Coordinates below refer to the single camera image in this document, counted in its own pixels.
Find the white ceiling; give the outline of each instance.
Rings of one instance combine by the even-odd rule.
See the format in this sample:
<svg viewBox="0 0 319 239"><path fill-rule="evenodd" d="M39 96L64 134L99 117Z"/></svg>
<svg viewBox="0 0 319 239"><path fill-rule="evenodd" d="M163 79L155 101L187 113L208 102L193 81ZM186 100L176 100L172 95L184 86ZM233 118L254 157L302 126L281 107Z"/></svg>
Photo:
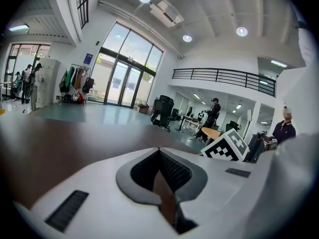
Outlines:
<svg viewBox="0 0 319 239"><path fill-rule="evenodd" d="M141 19L166 37L183 54L199 42L220 38L241 39L235 33L238 26L248 29L245 40L267 40L271 45L283 45L286 49L298 49L298 31L293 10L287 0L168 0L184 17L175 27L165 27L150 14L148 4L141 8L139 0L104 0ZM161 0L151 0L157 4ZM191 43L182 40L190 34Z"/></svg>
<svg viewBox="0 0 319 239"><path fill-rule="evenodd" d="M8 27L21 24L27 24L29 31L7 30L6 36L28 36L36 39L52 37L52 39L68 42L67 35L54 15L49 0L25 0L8 23Z"/></svg>
<svg viewBox="0 0 319 239"><path fill-rule="evenodd" d="M253 110L255 102L246 99L243 97L230 95L223 92L217 92L213 90L204 90L204 89L196 89L196 88L188 88L188 87L178 87L182 91L186 92L190 97L193 98L193 101L196 103L204 102L208 106L212 106L213 102L211 101L214 98L219 99L219 104L223 110L226 110L229 113L232 113L233 110L236 110L236 115L242 116L243 118L247 118L247 111ZM200 100L197 99L194 94L197 94L200 97ZM236 109L236 107L241 104L242 107L240 109ZM271 125L274 115L274 108L261 105L260 112L258 116L258 122L265 121L267 122L267 126Z"/></svg>

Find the wooden round table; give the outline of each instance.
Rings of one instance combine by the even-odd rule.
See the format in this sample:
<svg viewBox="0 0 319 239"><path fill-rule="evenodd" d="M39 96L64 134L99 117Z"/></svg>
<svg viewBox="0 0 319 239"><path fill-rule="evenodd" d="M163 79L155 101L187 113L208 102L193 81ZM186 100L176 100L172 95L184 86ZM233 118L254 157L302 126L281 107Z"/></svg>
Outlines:
<svg viewBox="0 0 319 239"><path fill-rule="evenodd" d="M220 132L219 131L211 129L211 128L208 128L208 127L202 127L201 130L203 131L203 133L205 135L210 137L210 140L207 141L206 145L211 144L214 140L216 140L220 136Z"/></svg>

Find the hanging clothes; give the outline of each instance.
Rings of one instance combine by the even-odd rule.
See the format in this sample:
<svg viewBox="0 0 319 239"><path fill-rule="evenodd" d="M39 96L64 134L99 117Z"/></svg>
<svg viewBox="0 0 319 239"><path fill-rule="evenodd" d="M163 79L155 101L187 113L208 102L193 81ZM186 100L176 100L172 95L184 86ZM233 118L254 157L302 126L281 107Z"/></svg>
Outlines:
<svg viewBox="0 0 319 239"><path fill-rule="evenodd" d="M75 86L74 86L74 88L76 89L76 90L78 90L78 89L80 89L81 88L81 80L82 80L82 71L83 71L83 69L82 68L79 68L78 69L78 75L77 75L77 77L76 77L76 81L75 81Z"/></svg>
<svg viewBox="0 0 319 239"><path fill-rule="evenodd" d="M68 76L66 77L66 81L65 81L66 86L70 86L73 73L74 73L74 67L72 66L69 70Z"/></svg>
<svg viewBox="0 0 319 239"><path fill-rule="evenodd" d="M75 73L73 74L73 77L71 79L71 85L74 87L75 85L75 81L76 81L76 77L78 75L78 69L75 70Z"/></svg>

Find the man in dark polo shirt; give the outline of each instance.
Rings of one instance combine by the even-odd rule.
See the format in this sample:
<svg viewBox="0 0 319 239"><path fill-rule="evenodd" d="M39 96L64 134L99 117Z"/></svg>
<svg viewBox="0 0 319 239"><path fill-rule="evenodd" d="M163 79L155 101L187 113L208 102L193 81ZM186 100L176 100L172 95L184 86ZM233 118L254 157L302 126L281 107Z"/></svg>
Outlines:
<svg viewBox="0 0 319 239"><path fill-rule="evenodd" d="M273 136L265 137L265 140L271 140L275 138L277 139L279 145L289 138L296 137L296 130L294 126L291 124L291 119L293 118L291 109L285 106L283 110L283 115L284 120L276 125L275 130L273 132Z"/></svg>

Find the balcony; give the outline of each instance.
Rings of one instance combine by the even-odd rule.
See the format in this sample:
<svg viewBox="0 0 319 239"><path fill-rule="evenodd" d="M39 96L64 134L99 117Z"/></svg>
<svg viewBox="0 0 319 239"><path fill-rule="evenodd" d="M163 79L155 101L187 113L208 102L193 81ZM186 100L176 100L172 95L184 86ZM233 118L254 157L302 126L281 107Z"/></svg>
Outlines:
<svg viewBox="0 0 319 239"><path fill-rule="evenodd" d="M276 96L276 81L266 76L220 68L174 69L172 79L226 83Z"/></svg>

